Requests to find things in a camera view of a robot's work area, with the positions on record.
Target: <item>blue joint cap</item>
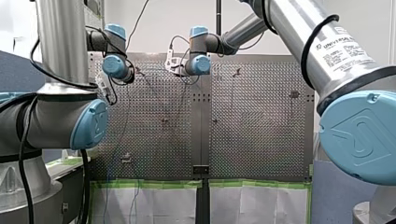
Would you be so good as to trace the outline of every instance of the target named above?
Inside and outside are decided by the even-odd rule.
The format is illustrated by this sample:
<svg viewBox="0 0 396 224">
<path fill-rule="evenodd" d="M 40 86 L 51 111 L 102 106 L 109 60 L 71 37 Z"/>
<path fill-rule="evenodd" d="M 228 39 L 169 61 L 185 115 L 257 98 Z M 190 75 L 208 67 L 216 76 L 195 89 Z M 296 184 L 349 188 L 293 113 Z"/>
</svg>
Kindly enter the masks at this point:
<svg viewBox="0 0 396 224">
<path fill-rule="evenodd" d="M 123 79 L 128 74 L 125 63 L 117 55 L 106 56 L 102 69 L 108 76 L 116 79 Z"/>
<path fill-rule="evenodd" d="M 209 75 L 210 66 L 210 58 L 205 55 L 198 55 L 191 60 L 191 71 L 195 75 Z"/>
<path fill-rule="evenodd" d="M 106 134 L 107 106 L 103 100 L 92 101 L 82 111 L 70 138 L 73 150 L 88 149 L 97 146 Z"/>
<path fill-rule="evenodd" d="M 0 104 L 11 100 L 12 98 L 26 94 L 27 92 L 0 92 Z"/>
<path fill-rule="evenodd" d="M 120 25 L 110 23 L 105 26 L 105 30 L 126 40 L 125 29 Z"/>
<path fill-rule="evenodd" d="M 207 35 L 208 33 L 209 31 L 205 26 L 194 26 L 190 29 L 190 38 L 198 35 Z"/>
<path fill-rule="evenodd" d="M 396 93 L 356 91 L 335 100 L 320 121 L 320 142 L 341 170 L 396 186 Z"/>
</svg>

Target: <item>perforated metal panel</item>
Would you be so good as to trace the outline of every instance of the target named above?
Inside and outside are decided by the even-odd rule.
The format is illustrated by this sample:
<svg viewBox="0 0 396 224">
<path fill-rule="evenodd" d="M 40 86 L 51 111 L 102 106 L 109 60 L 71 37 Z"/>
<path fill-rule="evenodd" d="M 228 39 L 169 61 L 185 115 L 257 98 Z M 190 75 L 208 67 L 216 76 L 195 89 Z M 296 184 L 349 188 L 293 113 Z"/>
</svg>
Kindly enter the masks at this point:
<svg viewBox="0 0 396 224">
<path fill-rule="evenodd" d="M 212 178 L 308 177 L 314 97 L 293 59 L 224 59 L 214 65 L 212 93 Z"/>
<path fill-rule="evenodd" d="M 90 69 L 95 74 L 102 59 L 92 58 Z M 190 86 L 164 70 L 164 57 L 131 58 L 145 75 L 136 75 L 128 87 L 115 86 L 119 102 L 109 109 L 106 139 L 93 163 L 95 178 L 106 178 L 112 162 L 111 176 L 191 179 Z M 127 153 L 132 160 L 122 163 L 120 158 Z"/>
<path fill-rule="evenodd" d="M 314 98 L 290 56 L 215 57 L 212 77 L 196 86 L 164 71 L 165 57 L 130 55 L 145 75 L 136 76 L 129 91 L 116 87 L 120 102 L 110 108 L 106 139 L 93 162 L 96 179 L 106 178 L 112 161 L 111 176 L 125 178 L 192 179 L 198 161 L 209 165 L 210 178 L 308 177 Z M 101 71 L 101 61 L 100 54 L 92 55 L 92 76 Z M 200 93 L 202 101 L 206 98 L 201 110 Z M 192 134 L 198 126 L 200 136 Z M 131 163 L 121 163 L 127 153 Z"/>
</svg>

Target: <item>white wall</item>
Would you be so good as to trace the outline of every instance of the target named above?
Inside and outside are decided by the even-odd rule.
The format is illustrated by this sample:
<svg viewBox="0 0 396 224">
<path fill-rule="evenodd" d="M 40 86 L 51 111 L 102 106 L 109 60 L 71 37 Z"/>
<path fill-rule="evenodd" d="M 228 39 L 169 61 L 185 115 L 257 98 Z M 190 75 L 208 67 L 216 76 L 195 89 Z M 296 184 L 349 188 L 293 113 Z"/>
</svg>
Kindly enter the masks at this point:
<svg viewBox="0 0 396 224">
<path fill-rule="evenodd" d="M 118 23 L 125 27 L 127 34 L 131 33 L 145 2 L 146 0 L 106 0 L 106 23 Z M 238 0 L 223 0 L 222 3 L 223 33 L 252 13 L 247 4 Z M 189 37 L 190 28 L 195 25 L 204 25 L 212 33 L 216 32 L 216 0 L 150 0 L 128 51 L 166 52 L 174 35 Z M 176 51 L 184 52 L 188 46 L 176 42 L 174 47 Z M 280 38 L 269 32 L 255 48 L 241 53 L 290 54 Z"/>
</svg>

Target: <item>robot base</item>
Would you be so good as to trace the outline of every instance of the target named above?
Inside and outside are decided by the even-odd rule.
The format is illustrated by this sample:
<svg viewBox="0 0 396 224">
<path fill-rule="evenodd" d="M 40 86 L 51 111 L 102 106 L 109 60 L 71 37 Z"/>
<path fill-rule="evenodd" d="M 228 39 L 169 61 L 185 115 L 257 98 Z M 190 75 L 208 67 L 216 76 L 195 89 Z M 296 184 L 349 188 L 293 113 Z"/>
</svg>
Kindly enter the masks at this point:
<svg viewBox="0 0 396 224">
<path fill-rule="evenodd" d="M 62 184 L 54 181 L 48 193 L 34 198 L 35 223 L 61 224 L 63 201 Z M 0 220 L 2 223 L 29 223 L 27 204 L 0 210 Z"/>
</svg>

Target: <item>wire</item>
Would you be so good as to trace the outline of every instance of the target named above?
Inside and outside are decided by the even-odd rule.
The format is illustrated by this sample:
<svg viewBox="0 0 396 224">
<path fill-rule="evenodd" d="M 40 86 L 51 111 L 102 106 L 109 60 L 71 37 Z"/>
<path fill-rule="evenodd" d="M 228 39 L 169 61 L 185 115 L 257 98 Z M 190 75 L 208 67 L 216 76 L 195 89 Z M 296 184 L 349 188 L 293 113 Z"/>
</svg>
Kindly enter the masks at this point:
<svg viewBox="0 0 396 224">
<path fill-rule="evenodd" d="M 186 52 L 184 52 L 184 55 L 183 55 L 183 57 L 181 58 L 180 64 L 178 65 L 178 67 L 182 67 L 182 66 L 183 66 L 183 64 L 182 64 L 182 63 L 183 63 L 183 60 L 184 60 L 184 58 L 186 57 L 186 55 L 187 55 L 187 53 L 188 53 L 189 51 L 190 51 L 190 49 L 187 49 Z M 185 85 L 192 86 L 192 85 L 194 85 L 195 83 L 198 82 L 198 80 L 199 80 L 199 78 L 200 78 L 201 76 L 198 76 L 198 78 L 195 79 L 195 81 L 192 82 L 192 83 L 186 82 L 186 81 L 183 79 L 183 76 L 182 76 L 182 75 L 180 75 L 179 77 L 180 77 L 181 81 L 182 81 Z"/>
<path fill-rule="evenodd" d="M 85 149 L 81 150 L 82 163 L 84 166 L 84 208 L 82 212 L 81 224 L 86 224 L 88 221 L 88 212 L 90 208 L 90 172 L 88 164 L 88 155 Z"/>
<path fill-rule="evenodd" d="M 128 50 L 129 45 L 131 44 L 131 37 L 134 35 L 134 32 L 136 31 L 137 25 L 139 24 L 140 19 L 142 18 L 143 13 L 145 12 L 146 6 L 148 5 L 149 0 L 146 1 L 145 5 L 143 5 L 142 11 L 140 12 L 139 17 L 137 18 L 136 23 L 134 24 L 134 29 L 132 30 L 131 34 L 129 35 L 128 38 L 128 44 L 126 45 L 126 50 Z"/>
<path fill-rule="evenodd" d="M 103 211 L 103 224 L 106 223 L 106 211 L 107 211 L 107 204 L 108 204 L 108 183 L 110 182 L 110 172 L 114 168 L 113 166 L 114 166 L 114 163 L 115 163 L 114 159 L 116 157 L 116 152 L 118 151 L 118 149 L 119 149 L 119 147 L 120 147 L 120 145 L 122 143 L 123 137 L 124 137 L 125 132 L 126 132 L 126 127 L 127 127 L 128 123 L 129 123 L 129 114 L 128 113 L 129 113 L 129 111 L 131 109 L 131 96 L 130 96 L 130 93 L 129 93 L 129 86 L 126 87 L 126 90 L 127 90 L 127 96 L 128 96 L 128 108 L 126 110 L 127 114 L 126 114 L 126 118 L 125 118 L 126 120 L 124 122 L 124 126 L 123 126 L 123 129 L 122 129 L 121 137 L 120 137 L 118 143 L 116 144 L 116 146 L 114 147 L 114 149 L 112 151 L 110 164 L 107 166 L 106 203 L 105 203 L 105 210 Z"/>
<path fill-rule="evenodd" d="M 108 78 L 108 82 L 110 83 L 110 88 L 114 93 L 114 101 L 111 101 L 110 98 L 108 97 L 108 95 L 106 95 L 106 99 L 110 105 L 115 105 L 119 101 L 119 96 L 117 95 L 116 91 L 114 90 L 113 78 L 111 78 L 110 76 L 107 76 L 107 78 Z"/>
<path fill-rule="evenodd" d="M 264 36 L 264 32 L 262 32 L 262 34 L 260 35 L 260 37 L 257 39 L 257 41 L 254 44 L 250 45 L 249 47 L 239 48 L 239 50 L 245 50 L 245 49 L 253 48 L 254 46 L 256 46 L 262 40 L 263 36 Z"/>
<path fill-rule="evenodd" d="M 303 75 L 304 81 L 305 83 L 312 88 L 312 90 L 314 90 L 314 86 L 311 83 L 311 80 L 309 80 L 309 75 L 308 75 L 308 71 L 307 71 L 307 62 L 308 62 L 308 55 L 309 55 L 309 50 L 311 50 L 312 44 L 315 41 L 315 38 L 317 37 L 317 35 L 320 33 L 321 29 L 326 26 L 327 24 L 329 24 L 332 21 L 339 21 L 340 17 L 338 15 L 331 15 L 328 18 L 326 18 L 323 22 L 321 22 L 320 24 L 317 25 L 317 27 L 315 27 L 315 29 L 312 31 L 312 34 L 308 37 L 308 39 L 306 40 L 306 43 L 304 45 L 303 48 L 303 54 L 301 56 L 301 73 Z"/>
<path fill-rule="evenodd" d="M 37 103 L 37 97 L 30 103 L 29 107 L 26 110 L 26 115 L 24 119 L 24 126 L 23 126 L 23 135 L 21 138 L 21 144 L 20 144 L 20 159 L 18 161 L 18 165 L 20 168 L 21 172 L 21 180 L 23 183 L 23 187 L 26 193 L 26 201 L 27 201 L 27 207 L 28 207 L 28 212 L 29 212 L 29 224 L 34 224 L 35 223 L 35 211 L 33 208 L 33 198 L 32 198 L 32 193 L 30 191 L 29 187 L 29 182 L 26 177 L 25 169 L 24 169 L 24 148 L 27 142 L 27 135 L 29 133 L 29 128 L 30 128 L 30 120 L 32 118 L 32 114 L 34 111 L 35 104 Z"/>
<path fill-rule="evenodd" d="M 38 47 L 38 44 L 40 43 L 40 38 L 37 39 L 37 41 L 35 42 L 35 45 L 33 46 L 32 50 L 30 51 L 30 63 L 32 64 L 32 66 L 37 69 L 38 71 L 40 71 L 41 73 L 43 73 L 44 75 L 46 75 L 47 77 L 53 78 L 59 82 L 62 82 L 63 84 L 69 85 L 69 86 L 73 86 L 79 89 L 88 89 L 88 90 L 94 90 L 94 89 L 98 89 L 98 85 L 96 85 L 95 83 L 91 83 L 90 85 L 81 85 L 81 84 L 77 84 L 77 83 L 73 83 L 70 81 L 67 81 L 66 79 L 57 77 L 55 75 L 53 75 L 51 72 L 46 71 L 44 68 L 40 67 L 35 60 L 33 60 L 33 56 L 35 54 L 35 50 Z"/>
<path fill-rule="evenodd" d="M 126 53 L 124 53 L 123 50 L 119 49 L 117 46 L 115 46 L 115 45 L 111 42 L 111 40 L 107 37 L 106 33 L 105 33 L 103 30 L 98 29 L 98 28 L 93 27 L 93 26 L 88 26 L 88 25 L 85 26 L 85 27 L 87 27 L 87 28 L 89 28 L 89 29 L 93 29 L 93 30 L 99 32 L 99 33 L 102 35 L 103 39 L 107 42 L 107 44 L 110 45 L 113 49 L 116 49 L 116 50 L 117 50 L 117 52 L 112 52 L 112 53 L 117 53 L 117 54 L 120 54 L 120 55 L 124 56 L 125 58 L 128 58 L 128 55 L 127 55 Z M 108 51 L 107 51 L 107 46 L 106 46 L 105 54 L 103 55 L 103 57 L 106 57 L 107 54 L 108 54 Z"/>
<path fill-rule="evenodd" d="M 268 21 L 267 13 L 265 10 L 265 0 L 262 0 L 262 19 L 264 20 L 264 24 L 268 28 L 268 30 L 270 30 L 272 33 L 277 35 L 277 31 L 274 29 L 274 27 Z"/>
<path fill-rule="evenodd" d="M 129 209 L 129 224 L 132 224 L 131 216 L 132 216 L 133 209 L 134 209 L 134 215 L 135 215 L 134 223 L 137 224 L 137 196 L 139 195 L 139 192 L 140 192 L 140 181 L 139 181 L 139 179 L 137 179 L 137 191 L 134 194 L 134 199 L 132 200 L 131 208 Z"/>
<path fill-rule="evenodd" d="M 177 38 L 184 40 L 184 42 L 186 42 L 187 44 L 190 44 L 190 41 L 188 41 L 188 40 L 187 40 L 186 38 L 184 38 L 183 36 L 181 36 L 181 35 L 175 35 L 175 36 L 172 38 L 172 40 L 171 40 L 171 44 L 169 45 L 169 49 L 172 49 L 172 48 L 173 48 L 173 42 L 174 42 L 175 39 L 177 39 Z"/>
<path fill-rule="evenodd" d="M 218 53 L 218 56 L 219 56 L 219 58 L 223 58 L 225 56 L 225 48 L 224 48 L 224 45 L 223 45 L 222 41 L 220 40 L 220 37 L 218 35 L 214 35 L 214 34 L 211 34 L 211 33 L 210 33 L 210 35 L 213 35 L 218 40 L 218 49 L 219 49 L 219 46 L 221 46 L 222 52 L 223 52 L 222 55 L 220 55 Z"/>
</svg>

